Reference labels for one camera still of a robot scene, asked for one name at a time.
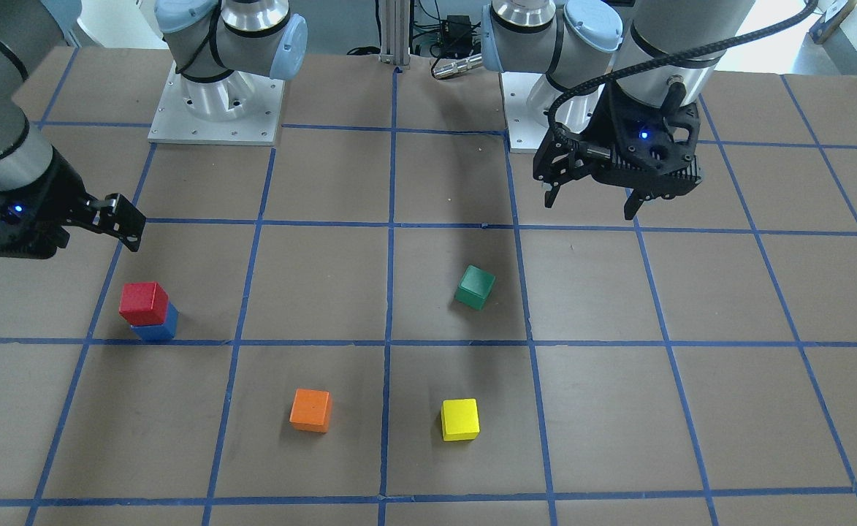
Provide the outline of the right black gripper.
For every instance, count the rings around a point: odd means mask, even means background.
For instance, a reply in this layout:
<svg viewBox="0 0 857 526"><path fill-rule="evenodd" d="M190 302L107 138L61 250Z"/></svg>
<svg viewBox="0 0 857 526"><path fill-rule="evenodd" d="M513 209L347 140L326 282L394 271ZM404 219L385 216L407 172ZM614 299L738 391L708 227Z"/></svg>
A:
<svg viewBox="0 0 857 526"><path fill-rule="evenodd" d="M95 199L57 151L50 166L27 186L0 191L0 249L67 247L67 226L109 235L131 252L141 246L144 216L123 194Z"/></svg>

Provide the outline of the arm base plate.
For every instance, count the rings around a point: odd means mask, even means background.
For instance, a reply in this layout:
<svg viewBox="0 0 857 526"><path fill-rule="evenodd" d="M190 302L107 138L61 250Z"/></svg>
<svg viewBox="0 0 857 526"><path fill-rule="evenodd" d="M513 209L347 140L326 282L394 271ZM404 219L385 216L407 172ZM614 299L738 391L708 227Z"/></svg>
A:
<svg viewBox="0 0 857 526"><path fill-rule="evenodd" d="M512 153L535 153L548 126L547 110L559 96L543 74L504 72L500 76L509 149ZM562 104L556 121L580 133L590 122L603 88Z"/></svg>
<svg viewBox="0 0 857 526"><path fill-rule="evenodd" d="M235 71L195 83L171 66L148 140L162 144L251 145L277 142L284 80Z"/></svg>

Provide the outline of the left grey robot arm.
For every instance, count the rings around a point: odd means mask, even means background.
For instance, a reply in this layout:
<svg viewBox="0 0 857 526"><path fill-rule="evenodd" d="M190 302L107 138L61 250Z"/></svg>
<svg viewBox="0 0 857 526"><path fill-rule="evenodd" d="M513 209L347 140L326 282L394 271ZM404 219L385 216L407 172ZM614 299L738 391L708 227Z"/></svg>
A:
<svg viewBox="0 0 857 526"><path fill-rule="evenodd" d="M735 37L751 1L638 1L619 14L604 1L492 1L482 11L486 69L541 76L528 106L548 126L533 177L552 207L572 180L630 190L625 219L646 201L689 194L704 179L696 146L698 95L721 60L719 51L562 94L606 73Z"/></svg>

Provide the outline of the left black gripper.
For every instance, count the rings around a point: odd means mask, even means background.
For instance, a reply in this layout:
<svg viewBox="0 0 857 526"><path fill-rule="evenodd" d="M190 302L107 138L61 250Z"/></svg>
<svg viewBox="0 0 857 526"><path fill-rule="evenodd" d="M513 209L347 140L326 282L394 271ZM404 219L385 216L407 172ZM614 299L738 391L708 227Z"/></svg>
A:
<svg viewBox="0 0 857 526"><path fill-rule="evenodd" d="M594 93L599 87L603 90L586 129L575 133L557 122L562 104ZM566 90L554 87L560 94L547 110L547 130L533 157L533 178L543 183L543 203L548 209L554 207L565 184L585 177L599 183L634 182L634 167L624 156L624 126L619 123L621 111L630 99L617 84L599 87L575 97L567 97ZM625 220L634 220L643 203L657 198L658 193L633 188L624 203Z"/></svg>

